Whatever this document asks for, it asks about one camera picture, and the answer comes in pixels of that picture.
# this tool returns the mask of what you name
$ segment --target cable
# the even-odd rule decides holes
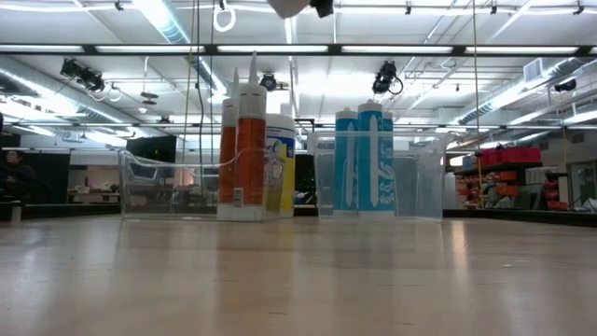
[[[201,26],[201,16],[200,16],[200,11],[199,11],[199,6],[197,6],[197,48],[201,45],[201,33],[200,33],[200,26]],[[197,56],[197,61],[200,62],[201,61],[201,56]],[[199,83],[201,77],[197,76],[197,82]],[[205,109],[203,106],[203,97],[201,95],[201,87],[199,87],[197,89],[197,94],[199,95],[199,104],[201,106],[201,119],[199,122],[199,165],[201,166],[201,194],[203,192],[202,188],[203,188],[203,183],[202,183],[202,179],[203,179],[203,144],[201,143],[201,136],[203,135],[203,120],[205,118]]]
[[[183,131],[183,161],[185,163],[185,149],[187,146],[187,121],[188,121],[188,101],[190,98],[190,69],[191,65],[193,64],[193,37],[195,37],[195,13],[192,13],[192,19],[190,24],[190,47],[188,48],[188,70],[187,70],[187,100],[185,101],[185,127]],[[146,84],[146,77],[143,77],[143,90],[145,91],[145,84]]]
[[[214,44],[214,29],[215,29],[215,15],[212,16],[212,33],[211,33],[211,44]],[[211,89],[214,86],[214,56],[210,56],[209,57],[209,68],[212,70],[209,74],[209,88],[210,88],[210,93],[211,93]],[[210,138],[212,141],[212,148],[211,148],[211,163],[214,164],[214,100],[210,99],[209,100],[209,120],[211,121],[210,124]]]
[[[477,11],[475,8],[477,7],[476,1],[473,0],[473,37],[475,39],[475,101],[476,101],[476,109],[479,112],[479,68],[478,68],[478,57],[477,57]],[[479,126],[479,113],[477,113],[477,136],[480,136],[480,126]],[[477,144],[477,151],[481,152],[481,143]],[[481,198],[481,209],[485,209],[485,200],[483,199],[483,174],[481,173],[481,162],[477,162],[477,168],[479,171],[479,196]]]
[[[404,83],[403,83],[403,82],[402,82],[402,80],[400,80],[400,78],[398,78],[398,77],[394,77],[394,79],[395,79],[395,80],[396,80],[398,83],[400,83],[400,90],[399,90],[398,92],[393,92],[392,90],[388,89],[388,92],[392,93],[393,95],[398,95],[398,94],[402,93],[402,91],[404,90]]]

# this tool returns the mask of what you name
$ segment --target ceiling light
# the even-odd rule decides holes
[[[530,140],[533,140],[533,139],[535,139],[535,138],[537,138],[539,136],[542,136],[544,134],[547,134],[547,133],[548,132],[541,132],[541,133],[535,133],[535,134],[527,135],[527,136],[524,136],[524,137],[518,139],[517,141],[530,141]]]
[[[40,135],[45,135],[45,136],[54,136],[54,133],[51,131],[48,131],[44,128],[41,127],[37,127],[37,126],[28,126],[28,127],[21,127],[21,126],[13,126],[16,129],[19,130],[23,130],[23,131],[27,131],[27,132],[31,132],[31,133],[37,133]]]
[[[430,54],[449,54],[452,47],[437,46],[345,46],[342,52],[355,53],[430,53]]]
[[[510,54],[561,54],[575,53],[578,47],[477,47],[477,53],[510,53]],[[475,47],[466,47],[467,54],[475,53]]]
[[[114,146],[114,147],[127,146],[126,140],[120,139],[118,137],[115,137],[115,136],[109,135],[109,134],[92,132],[92,133],[87,133],[86,136],[95,142],[107,144],[107,145]]]
[[[180,53],[190,52],[191,46],[187,45],[163,45],[163,46],[96,46],[98,52],[104,53]],[[205,52],[203,46],[192,46],[192,52]]]
[[[162,0],[132,0],[132,2],[157,28],[166,28],[172,24],[170,10]]]
[[[508,125],[506,126],[509,130],[559,130],[561,126],[523,126],[523,125]]]
[[[500,144],[501,144],[501,145],[505,145],[505,144],[507,144],[508,142],[509,142],[509,141],[506,141],[506,142],[497,142],[497,141],[494,141],[494,142],[489,142],[489,143],[481,144],[480,148],[481,148],[481,149],[490,149],[490,148],[495,148],[495,147],[497,147],[497,146],[498,146],[498,145],[500,145]]]
[[[459,156],[450,159],[450,166],[452,167],[462,167],[464,156]]]
[[[60,52],[60,53],[83,53],[81,46],[40,46],[40,45],[0,45],[0,52]]]
[[[564,120],[563,123],[570,125],[570,124],[588,121],[591,119],[597,119],[597,111],[579,113],[573,117],[570,117],[570,118]]]
[[[219,46],[220,52],[327,52],[327,46],[306,46],[306,45],[287,45],[287,46]]]

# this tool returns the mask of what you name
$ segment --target clear plastic bin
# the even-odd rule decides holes
[[[263,169],[257,169],[263,173],[262,179],[254,179],[251,189],[236,188],[234,178],[228,177],[234,176],[243,156],[264,162]],[[280,214],[285,164],[266,149],[245,151],[223,164],[165,163],[122,151],[119,164],[121,214],[125,218],[262,221]],[[225,188],[220,175],[226,176],[229,202],[220,202],[220,189]],[[247,192],[256,195],[250,203],[243,197]]]
[[[315,133],[319,217],[388,221],[442,218],[442,133]]]

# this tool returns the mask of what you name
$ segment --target person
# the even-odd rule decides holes
[[[19,150],[9,150],[6,155],[7,158],[7,165],[6,168],[8,170],[7,174],[7,182],[16,182],[15,176],[19,178],[20,176],[35,178],[35,172],[31,166],[24,163],[25,153]]]

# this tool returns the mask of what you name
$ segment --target white ceiling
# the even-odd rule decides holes
[[[498,0],[499,7],[521,7],[528,0]],[[130,1],[122,1],[124,6]],[[469,0],[457,0],[456,6],[464,7]],[[490,4],[491,1],[477,0],[478,3]],[[81,0],[85,6],[109,6],[113,1]],[[174,7],[190,7],[191,1],[171,0]],[[264,1],[232,1],[230,4],[246,4],[248,6],[265,6]],[[337,0],[337,5],[348,6],[404,6],[406,1],[383,0]],[[413,0],[415,7],[434,6],[447,7],[450,0]],[[583,1],[585,6],[597,6],[597,1]],[[25,7],[75,7],[73,1],[2,1],[3,5],[19,5]],[[211,1],[201,1],[202,5]],[[576,1],[534,1],[531,10],[541,7],[574,7]],[[193,10],[177,9],[175,14],[182,22],[188,35],[191,35]],[[285,23],[272,13],[260,13],[237,10],[234,27],[225,33],[214,32],[212,35],[212,11],[202,9],[200,15],[200,43],[285,43]],[[479,14],[477,19],[477,36],[480,44],[503,26],[510,15]],[[411,43],[421,44],[430,34],[441,18],[437,15],[418,14],[412,10],[409,16],[378,13],[358,14],[339,13],[336,15],[336,41],[338,43]],[[562,14],[555,16],[524,15],[512,22],[503,33],[497,36],[492,44],[509,45],[597,45],[597,16],[582,14]],[[149,23],[143,14],[132,8],[123,12],[114,10],[71,13],[39,13],[0,9],[0,22],[3,33],[0,43],[165,43],[163,37]],[[334,18],[319,19],[311,10],[296,18],[294,43],[333,43]],[[446,17],[428,41],[429,44],[473,44],[472,16]],[[64,80],[59,74],[62,57],[58,56],[12,56],[32,68],[50,77]],[[181,57],[151,57],[150,69],[147,73],[146,91],[158,93],[158,104],[150,112],[140,115],[138,107],[143,98],[140,92],[144,77],[144,60],[141,57],[76,57],[85,65],[104,73],[104,78],[118,85],[124,96],[118,102],[104,100],[105,103],[129,113],[138,119],[153,120],[157,115],[184,115],[186,112],[188,64]],[[409,57],[394,58],[398,69],[409,61]],[[298,68],[298,115],[302,118],[315,118],[322,122],[334,119],[334,113],[348,106],[356,109],[359,104],[372,98],[370,90],[375,73],[379,70],[383,57],[296,57]],[[522,73],[522,67],[533,59],[500,58],[479,59],[479,96],[505,83]],[[248,57],[218,57],[210,60],[215,73],[225,81],[232,79],[235,67],[239,67],[242,80],[248,78]],[[406,69],[405,92],[385,107],[397,117],[419,118],[426,122],[444,119],[440,111],[457,112],[463,106],[474,102],[475,66],[472,58],[457,60],[464,65],[453,75],[443,81],[422,103],[414,109],[409,107],[419,95],[430,91],[449,71],[440,65],[446,58],[416,58]],[[273,72],[282,81],[289,81],[289,63],[287,57],[268,56],[258,59],[260,73]],[[191,72],[191,91],[188,113],[197,115],[201,112],[199,95],[194,90],[196,74]],[[204,111],[209,115],[207,90],[201,91]],[[536,104],[521,105],[523,112],[536,109]],[[215,105],[213,113],[220,113],[220,106]]]

